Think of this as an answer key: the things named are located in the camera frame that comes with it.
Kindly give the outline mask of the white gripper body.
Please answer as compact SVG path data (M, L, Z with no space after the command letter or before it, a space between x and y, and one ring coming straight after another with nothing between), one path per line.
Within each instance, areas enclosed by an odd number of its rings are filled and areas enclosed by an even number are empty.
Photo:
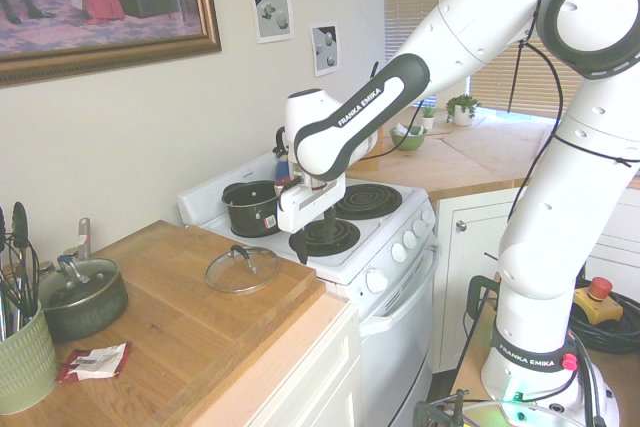
M301 182L301 177L290 177L276 181L277 225L281 231L296 233L320 214L333 207L346 192L346 176L318 188Z

